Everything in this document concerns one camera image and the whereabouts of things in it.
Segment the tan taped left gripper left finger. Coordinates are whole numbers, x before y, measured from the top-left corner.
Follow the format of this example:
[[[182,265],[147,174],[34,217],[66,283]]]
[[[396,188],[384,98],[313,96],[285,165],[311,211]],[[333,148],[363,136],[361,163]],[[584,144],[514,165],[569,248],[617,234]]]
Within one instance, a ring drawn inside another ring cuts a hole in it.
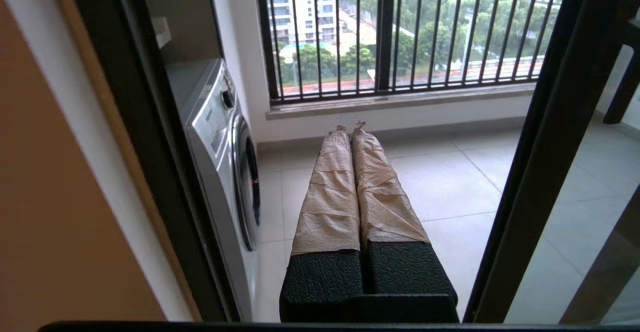
[[[361,218],[350,135],[322,140],[302,200],[283,293],[349,298],[362,293]]]

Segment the tan taped left gripper right finger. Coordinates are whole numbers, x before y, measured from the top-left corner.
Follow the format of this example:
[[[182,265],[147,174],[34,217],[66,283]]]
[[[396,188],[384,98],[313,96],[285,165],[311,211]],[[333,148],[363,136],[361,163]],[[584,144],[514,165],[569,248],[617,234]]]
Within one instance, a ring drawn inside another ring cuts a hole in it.
[[[351,146],[370,291],[456,295],[397,172],[365,122],[354,128]]]

